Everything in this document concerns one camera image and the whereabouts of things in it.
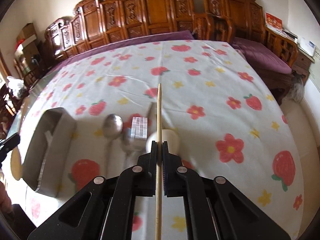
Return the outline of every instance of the screw head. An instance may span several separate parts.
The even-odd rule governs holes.
[[[133,172],[141,172],[141,171],[142,171],[142,167],[141,167],[141,166],[134,166],[134,167],[132,168],[132,171],[133,171]]]
[[[177,168],[177,171],[179,173],[186,173],[188,171],[188,169],[186,167],[184,167],[184,166],[180,166],[180,167]]]
[[[217,177],[216,178],[216,183],[218,184],[225,184],[226,179],[224,177]]]
[[[96,177],[96,178],[94,178],[94,180],[93,180],[93,182],[94,182],[95,184],[101,184],[101,183],[103,183],[103,181],[104,181],[104,178],[103,178],[103,177]]]

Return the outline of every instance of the purple cushion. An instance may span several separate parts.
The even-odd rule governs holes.
[[[291,73],[291,68],[284,61],[259,42],[236,37],[232,47],[239,49],[253,68],[263,68],[283,74]]]

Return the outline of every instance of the white egg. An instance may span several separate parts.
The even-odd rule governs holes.
[[[156,132],[151,134],[147,140],[146,153],[151,152],[152,141],[157,141],[157,133]],[[164,141],[168,142],[169,153],[174,154],[174,155],[178,155],[179,145],[180,145],[180,139],[179,139],[178,135],[172,130],[164,129],[164,130],[162,130],[162,142],[164,142]]]

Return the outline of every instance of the person's hand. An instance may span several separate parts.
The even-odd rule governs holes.
[[[5,187],[2,182],[0,182],[0,210],[2,213],[12,212],[11,199],[5,191]]]

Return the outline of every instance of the plastic bag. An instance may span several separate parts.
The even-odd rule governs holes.
[[[8,87],[12,90],[12,94],[20,99],[21,96],[28,90],[23,83],[23,80],[8,76],[9,80]]]

